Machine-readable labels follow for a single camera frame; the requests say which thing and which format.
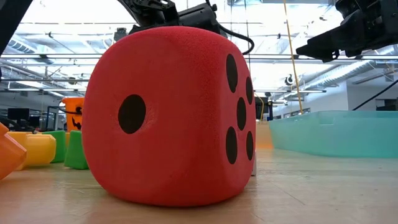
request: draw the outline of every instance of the wooden floor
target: wooden floor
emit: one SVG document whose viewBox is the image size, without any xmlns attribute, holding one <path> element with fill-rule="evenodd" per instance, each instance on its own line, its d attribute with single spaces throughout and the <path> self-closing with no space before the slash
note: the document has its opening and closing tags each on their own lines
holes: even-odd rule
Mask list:
<svg viewBox="0 0 398 224">
<path fill-rule="evenodd" d="M 257 151 L 241 195 L 198 208 L 160 208 L 108 195 L 88 170 L 61 164 L 0 181 L 0 223 L 398 223 L 398 159 Z"/>
</svg>

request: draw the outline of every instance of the ceiling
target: ceiling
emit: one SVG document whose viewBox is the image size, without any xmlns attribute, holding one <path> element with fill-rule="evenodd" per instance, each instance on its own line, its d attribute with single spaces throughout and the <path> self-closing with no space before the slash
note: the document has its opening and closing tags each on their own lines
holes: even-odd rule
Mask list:
<svg viewBox="0 0 398 224">
<path fill-rule="evenodd" d="M 290 54 L 289 36 L 283 1 L 274 0 L 213 0 L 217 4 L 217 20 L 234 32 L 248 35 L 255 42 L 250 57 Z M 175 0 L 179 11 L 204 3 L 204 0 Z M 292 48 L 340 24 L 341 14 L 329 5 L 329 0 L 289 1 L 287 5 Z M 35 54 L 102 54 L 114 43 L 119 27 L 130 30 L 134 19 L 117 0 L 34 0 L 12 38 Z M 242 51 L 248 43 L 230 38 Z M 5 54 L 22 54 L 8 46 Z M 53 59 L 48 65 L 32 59 L 8 59 L 17 66 L 44 74 L 46 77 L 89 79 L 97 59 Z M 300 78 L 326 70 L 330 64 L 300 63 L 296 72 Z M 278 89 L 285 86 L 284 78 L 293 74 L 293 66 L 278 60 L 250 63 L 254 89 Z M 85 88 L 87 82 L 71 85 L 49 83 L 62 88 Z"/>
</svg>

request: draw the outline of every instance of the green plastic object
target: green plastic object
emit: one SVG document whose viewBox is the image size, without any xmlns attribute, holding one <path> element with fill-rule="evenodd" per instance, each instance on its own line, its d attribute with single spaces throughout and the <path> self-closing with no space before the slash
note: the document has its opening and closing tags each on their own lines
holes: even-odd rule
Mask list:
<svg viewBox="0 0 398 224">
<path fill-rule="evenodd" d="M 67 140 L 64 131 L 47 131 L 42 134 L 50 134 L 57 141 L 57 146 L 55 148 L 55 157 L 51 163 L 63 162 L 65 160 L 65 153 L 67 149 Z"/>
<path fill-rule="evenodd" d="M 269 125 L 276 149 L 332 157 L 398 157 L 395 111 L 321 111 Z"/>
<path fill-rule="evenodd" d="M 83 145 L 81 143 L 81 131 L 70 132 L 69 147 L 64 166 L 73 169 L 88 169 Z"/>
</svg>

